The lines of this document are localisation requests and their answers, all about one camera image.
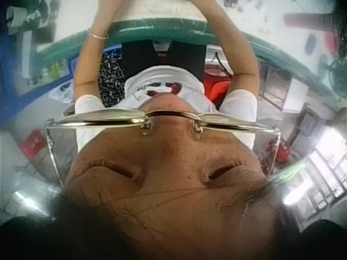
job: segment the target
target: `person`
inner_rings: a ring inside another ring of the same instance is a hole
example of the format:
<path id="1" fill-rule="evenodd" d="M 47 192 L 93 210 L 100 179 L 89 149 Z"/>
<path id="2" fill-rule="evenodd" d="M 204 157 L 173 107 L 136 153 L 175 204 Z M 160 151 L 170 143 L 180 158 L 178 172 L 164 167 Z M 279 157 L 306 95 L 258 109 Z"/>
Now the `person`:
<path id="1" fill-rule="evenodd" d="M 98 73 L 122 2 L 99 2 L 76 68 L 77 114 L 105 109 Z M 234 73 L 220 110 L 203 92 L 205 46 L 172 42 L 169 64 L 160 64 L 150 41 L 123 44 L 126 96 L 116 107 L 255 121 L 259 71 L 250 44 L 215 0 L 191 2 Z M 271 259 L 298 233 L 252 152 L 252 135 L 206 131 L 196 140 L 189 119 L 158 116 L 148 135 L 131 127 L 76 136 L 79 154 L 53 217 L 1 228 L 5 250 L 15 245 L 18 259 Z"/>

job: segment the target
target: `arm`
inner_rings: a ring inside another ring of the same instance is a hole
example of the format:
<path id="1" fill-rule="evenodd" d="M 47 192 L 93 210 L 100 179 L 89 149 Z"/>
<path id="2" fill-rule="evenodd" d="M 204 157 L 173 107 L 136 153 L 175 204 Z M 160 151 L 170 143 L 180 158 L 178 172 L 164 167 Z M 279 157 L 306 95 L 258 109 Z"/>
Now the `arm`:
<path id="1" fill-rule="evenodd" d="M 205 16 L 221 42 L 228 63 L 234 72 L 233 83 L 229 87 L 228 94 L 237 89 L 245 89 L 257 96 L 260 85 L 258 62 L 244 34 L 215 0 L 191 1 Z"/>
<path id="2" fill-rule="evenodd" d="M 100 0 L 99 10 L 95 16 L 91 32 L 105 37 L 113 23 L 122 0 Z M 75 74 L 75 100 L 84 95 L 100 98 L 98 75 L 105 40 L 88 36 L 80 53 Z"/>

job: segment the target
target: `glasses frame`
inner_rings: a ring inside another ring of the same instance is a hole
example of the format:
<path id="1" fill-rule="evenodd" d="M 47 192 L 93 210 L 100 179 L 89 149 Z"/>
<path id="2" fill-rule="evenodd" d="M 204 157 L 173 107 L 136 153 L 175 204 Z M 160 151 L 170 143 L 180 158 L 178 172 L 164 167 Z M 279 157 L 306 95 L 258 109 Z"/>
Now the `glasses frame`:
<path id="1" fill-rule="evenodd" d="M 143 131 L 144 135 L 148 135 L 149 131 L 151 130 L 152 122 L 151 118 L 156 116 L 175 116 L 180 118 L 186 118 L 190 119 L 194 122 L 194 130 L 196 134 L 196 138 L 199 139 L 200 135 L 203 134 L 204 129 L 211 129 L 216 131 L 223 131 L 223 132 L 242 132 L 242 133 L 268 133 L 273 134 L 278 137 L 278 143 L 276 145 L 276 151 L 275 151 L 275 158 L 277 156 L 278 152 L 278 146 L 281 138 L 281 132 L 277 128 L 268 128 L 264 127 L 258 123 L 254 122 L 243 122 L 240 120 L 236 120 L 238 123 L 217 123 L 217 122 L 211 122 L 207 120 L 201 119 L 202 116 L 206 115 L 218 115 L 220 114 L 194 114 L 184 111 L 175 111 L 175 110 L 155 110 L 146 113 L 145 111 L 142 111 L 140 109 L 129 109 L 129 108 L 116 108 L 113 109 L 116 111 L 123 111 L 123 112 L 129 112 L 129 113 L 143 113 L 143 116 L 139 116 L 138 118 L 131 118 L 131 119 L 125 119 L 125 118 L 112 118 L 112 119 L 100 119 L 100 120 L 79 120 L 75 119 L 73 120 L 74 116 L 69 116 L 65 118 L 62 121 L 55 122 L 53 119 L 50 119 L 46 122 L 46 137 L 47 137 L 47 144 L 48 149 L 50 153 L 50 157 L 52 159 L 53 167 L 56 172 L 56 175 L 59 179 L 59 182 L 61 186 L 63 186 L 63 181 L 61 179 L 58 166 L 55 161 L 54 157 L 54 140 L 52 139 L 50 130 L 51 129 L 81 129 L 81 128 L 124 128 L 124 127 L 136 127 L 139 126 L 141 130 Z M 111 112 L 110 109 L 108 110 L 100 110 L 99 112 L 102 113 L 102 111 L 108 111 Z M 235 120 L 230 116 L 223 115 L 225 118 L 229 118 L 231 120 Z M 274 161 L 272 163 L 272 166 L 270 168 L 270 172 L 273 169 Z"/>

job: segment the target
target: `silver bracelet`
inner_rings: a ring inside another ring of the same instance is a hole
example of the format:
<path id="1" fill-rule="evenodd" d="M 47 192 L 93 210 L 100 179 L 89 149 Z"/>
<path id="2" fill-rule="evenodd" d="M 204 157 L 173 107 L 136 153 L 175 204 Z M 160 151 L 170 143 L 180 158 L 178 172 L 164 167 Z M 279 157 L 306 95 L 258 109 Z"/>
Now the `silver bracelet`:
<path id="1" fill-rule="evenodd" d="M 98 36 L 98 35 L 95 35 L 95 34 L 92 33 L 92 30 L 91 30 L 90 28 L 88 29 L 88 31 L 89 31 L 89 35 L 90 35 L 90 36 L 93 36 L 93 37 L 96 38 L 96 39 L 107 40 L 107 39 L 110 37 L 108 34 L 107 34 L 106 37 L 100 37 L 100 36 Z"/>

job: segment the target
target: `glasses nose pad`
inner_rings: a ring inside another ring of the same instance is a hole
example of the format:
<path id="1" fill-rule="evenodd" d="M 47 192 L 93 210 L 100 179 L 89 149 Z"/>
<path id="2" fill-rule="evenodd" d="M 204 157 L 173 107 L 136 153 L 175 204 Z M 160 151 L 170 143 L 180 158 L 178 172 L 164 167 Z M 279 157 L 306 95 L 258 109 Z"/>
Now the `glasses nose pad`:
<path id="1" fill-rule="evenodd" d="M 149 118 L 140 128 L 144 136 L 149 135 L 152 129 L 152 120 Z"/>
<path id="2" fill-rule="evenodd" d="M 195 139 L 200 140 L 201 134 L 204 132 L 204 129 L 196 121 L 193 122 L 193 128 Z"/>

